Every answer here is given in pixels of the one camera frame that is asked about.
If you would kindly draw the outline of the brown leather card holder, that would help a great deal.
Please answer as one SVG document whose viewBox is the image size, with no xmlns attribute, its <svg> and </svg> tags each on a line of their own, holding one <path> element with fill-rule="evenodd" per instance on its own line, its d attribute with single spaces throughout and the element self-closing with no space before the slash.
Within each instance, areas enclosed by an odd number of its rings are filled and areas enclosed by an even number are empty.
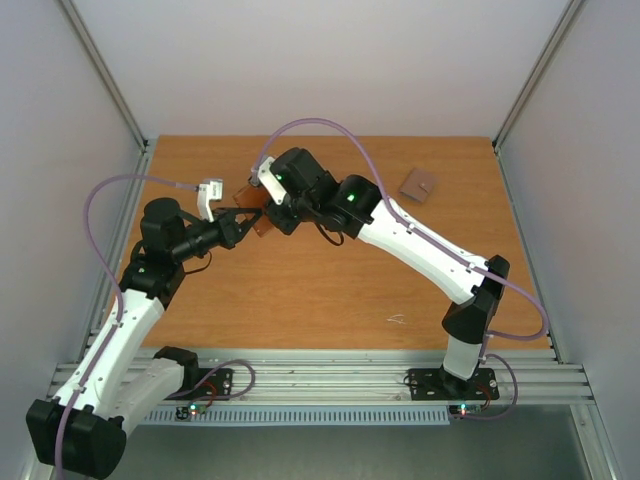
<svg viewBox="0 0 640 480">
<path fill-rule="evenodd" d="M 264 237 L 272 230 L 273 224 L 266 215 L 266 206 L 271 200 L 271 196 L 263 186 L 255 187 L 248 184 L 239 190 L 233 198 L 239 208 L 253 208 L 261 211 L 262 215 L 253 225 L 253 229 L 259 237 Z"/>
</svg>

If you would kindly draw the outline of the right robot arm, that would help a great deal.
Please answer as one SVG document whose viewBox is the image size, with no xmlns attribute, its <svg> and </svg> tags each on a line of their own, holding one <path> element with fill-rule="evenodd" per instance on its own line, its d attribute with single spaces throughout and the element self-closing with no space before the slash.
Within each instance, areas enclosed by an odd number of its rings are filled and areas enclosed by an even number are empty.
<svg viewBox="0 0 640 480">
<path fill-rule="evenodd" d="M 312 223 L 334 243 L 345 238 L 377 247 L 436 285 L 450 300 L 442 326 L 448 334 L 444 360 L 430 388 L 446 399 L 472 392 L 487 327 L 501 301 L 509 262 L 467 252 L 422 225 L 361 175 L 337 181 L 312 154 L 291 148 L 266 157 L 255 172 L 269 195 L 265 213 L 283 234 Z"/>
</svg>

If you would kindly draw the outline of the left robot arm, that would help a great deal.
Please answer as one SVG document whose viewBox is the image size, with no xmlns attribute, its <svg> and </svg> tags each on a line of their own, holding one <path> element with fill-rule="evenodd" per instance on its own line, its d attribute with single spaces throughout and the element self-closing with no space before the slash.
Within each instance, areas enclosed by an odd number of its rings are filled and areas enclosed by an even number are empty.
<svg viewBox="0 0 640 480">
<path fill-rule="evenodd" d="M 145 206 L 142 238 L 98 337 L 54 397 L 34 401 L 27 411 L 41 463 L 105 479 L 120 462 L 128 437 L 157 404 L 171 395 L 189 398 L 199 391 L 197 355 L 176 347 L 158 351 L 131 382 L 123 379 L 181 286 L 185 261 L 216 247 L 234 248 L 261 215 L 258 208 L 221 208 L 201 220 L 172 198 Z"/>
</svg>

